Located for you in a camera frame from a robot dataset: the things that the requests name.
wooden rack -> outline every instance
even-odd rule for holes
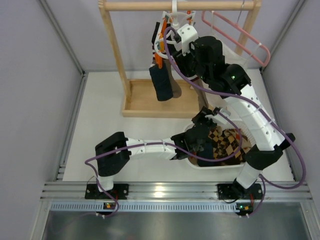
[[[252,1],[179,1],[178,11],[247,11],[243,29],[248,33],[256,21],[262,0]],[[165,102],[157,100],[156,92],[150,79],[127,79],[125,67],[121,58],[114,25],[110,11],[170,11],[171,1],[155,2],[107,2],[99,0],[99,10],[105,29],[113,49],[114,58],[124,88],[124,103],[122,115],[124,117],[140,118],[192,118],[199,112],[198,96],[190,85],[183,80],[178,80],[182,90],[182,96],[172,98]],[[238,42],[246,45],[248,37],[241,34]],[[238,46],[235,52],[242,54]]]

laundry basket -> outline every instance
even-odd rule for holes
[[[247,128],[247,126],[245,125],[245,123],[241,120],[233,120],[234,124],[241,129],[242,133],[244,135],[247,136],[248,140],[251,143],[251,146],[254,146],[256,144],[255,138],[254,136],[251,134],[251,132],[249,131],[249,129]],[[193,123],[188,124],[185,128],[184,131],[187,131],[188,129],[193,127]],[[234,129],[234,126],[232,126],[230,123],[227,124],[219,124],[219,126],[222,128],[222,130],[226,130],[226,129]],[[243,166],[242,164],[238,164],[238,165],[225,165],[225,166],[206,166],[206,167],[201,167],[201,166],[197,166],[192,164],[188,158],[185,159],[185,161],[187,161],[187,163],[190,165],[190,167],[194,168],[194,169],[198,169],[201,171],[205,171],[205,170],[212,170],[212,169],[228,169],[228,168],[239,168]]]

white wall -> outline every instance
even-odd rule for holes
[[[36,0],[1,0],[0,33],[0,240],[25,240],[80,75]]]
[[[157,2],[157,0],[123,1]],[[97,0],[47,0],[47,2],[84,69],[109,71],[117,69]],[[296,2],[297,0],[263,0],[252,34],[271,48]],[[239,12],[223,12],[223,14],[236,22]],[[247,12],[244,11],[241,15],[239,21],[241,26],[246,14]],[[127,70],[146,70],[150,66],[151,38],[156,21],[161,19],[161,15],[161,12],[111,13],[124,66]],[[237,31],[234,31],[229,25],[221,24],[219,21],[216,21],[216,24],[223,26],[225,32],[238,39]],[[201,36],[210,32],[209,27],[201,21],[201,12],[197,12],[195,26]],[[232,49],[235,48],[232,43],[229,46]],[[265,57],[263,51],[258,52],[258,55],[261,59]]]
[[[320,213],[320,1],[308,0],[264,73],[279,121],[293,132],[304,156],[312,196]],[[300,168],[293,156],[294,168]]]

wooden base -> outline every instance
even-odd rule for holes
[[[122,115],[136,118],[193,118],[199,112],[198,95],[190,84],[177,80],[182,95],[168,101],[158,101],[150,79],[130,79],[131,102],[124,98]]]

checkered cloth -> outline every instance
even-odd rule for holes
[[[251,149],[252,145],[248,137],[245,136],[243,132],[241,132],[241,135],[242,146],[240,151],[234,157],[221,162],[208,162],[189,158],[190,162],[200,167],[229,166],[244,163],[244,154],[246,154]],[[213,158],[215,159],[221,159],[231,155],[237,150],[239,146],[240,136],[236,129],[222,130],[220,126],[217,126],[210,130],[208,137],[212,142]]]

